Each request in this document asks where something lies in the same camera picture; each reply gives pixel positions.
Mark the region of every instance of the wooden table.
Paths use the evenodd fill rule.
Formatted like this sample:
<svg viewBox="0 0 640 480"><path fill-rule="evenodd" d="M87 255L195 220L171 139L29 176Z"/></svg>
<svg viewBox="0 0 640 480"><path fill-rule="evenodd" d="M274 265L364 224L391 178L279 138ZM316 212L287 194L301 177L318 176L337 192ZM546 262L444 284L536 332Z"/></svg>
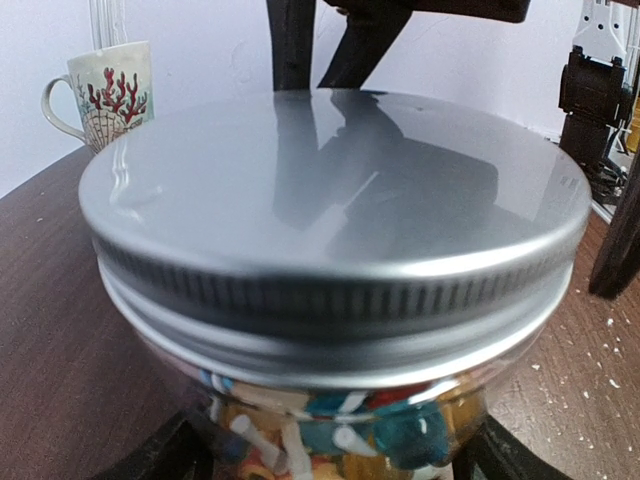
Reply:
<svg viewBox="0 0 640 480"><path fill-rule="evenodd" d="M98 278L76 196L89 158L78 150L0 200L3 480L96 474L176 409ZM587 295L605 230L594 216L569 295L493 408L576 480L639 478L640 283L612 304Z"/></svg>

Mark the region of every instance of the table surface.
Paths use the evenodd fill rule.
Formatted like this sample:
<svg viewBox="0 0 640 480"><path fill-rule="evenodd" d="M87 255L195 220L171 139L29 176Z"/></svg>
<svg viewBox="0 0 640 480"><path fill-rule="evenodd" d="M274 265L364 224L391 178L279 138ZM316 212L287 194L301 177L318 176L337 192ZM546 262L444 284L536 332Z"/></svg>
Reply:
<svg viewBox="0 0 640 480"><path fill-rule="evenodd" d="M80 149L0 200L2 479L87 478L176 410L100 283L76 196L90 157ZM640 467L640 282L613 303L586 293L605 231L592 216L567 298L493 406L576 480Z"/></svg>

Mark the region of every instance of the ceramic mug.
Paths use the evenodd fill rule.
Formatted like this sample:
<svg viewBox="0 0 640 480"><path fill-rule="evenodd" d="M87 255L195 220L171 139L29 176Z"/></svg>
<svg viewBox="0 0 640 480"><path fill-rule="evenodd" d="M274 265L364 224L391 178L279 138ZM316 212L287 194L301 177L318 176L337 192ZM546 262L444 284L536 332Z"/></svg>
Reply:
<svg viewBox="0 0 640 480"><path fill-rule="evenodd" d="M42 93L42 112L49 122L94 152L153 118L149 42L96 50L67 62L68 75L51 80ZM66 124L51 109L58 82L73 90L84 131Z"/></svg>

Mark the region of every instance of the metal lid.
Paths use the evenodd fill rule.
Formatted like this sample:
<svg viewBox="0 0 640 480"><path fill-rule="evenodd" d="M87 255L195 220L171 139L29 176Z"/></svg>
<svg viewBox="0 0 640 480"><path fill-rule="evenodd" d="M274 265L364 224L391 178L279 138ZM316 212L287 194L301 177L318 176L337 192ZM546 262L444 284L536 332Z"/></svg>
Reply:
<svg viewBox="0 0 640 480"><path fill-rule="evenodd" d="M470 352L555 307L590 194L566 154L506 120L319 90L157 119L91 162L80 202L103 264L175 313L163 331L189 350L205 348L193 320L289 346L455 330Z"/></svg>

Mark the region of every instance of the wall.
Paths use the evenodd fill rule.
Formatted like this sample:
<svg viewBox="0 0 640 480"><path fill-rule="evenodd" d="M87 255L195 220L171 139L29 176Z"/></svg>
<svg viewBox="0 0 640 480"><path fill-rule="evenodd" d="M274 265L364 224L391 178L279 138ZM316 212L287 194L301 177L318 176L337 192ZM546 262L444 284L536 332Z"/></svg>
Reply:
<svg viewBox="0 0 640 480"><path fill-rule="evenodd" d="M66 59L91 49L87 1L1 3L0 197L80 146L44 120L39 102ZM534 0L522 25L417 14L366 87L462 103L557 135L560 75L580 9L577 0ZM127 0L126 25L131 41L152 42L157 115L271 89L261 0ZM343 18L320 2L314 82L343 28ZM54 109L78 125L74 108L71 92L57 87Z"/></svg>

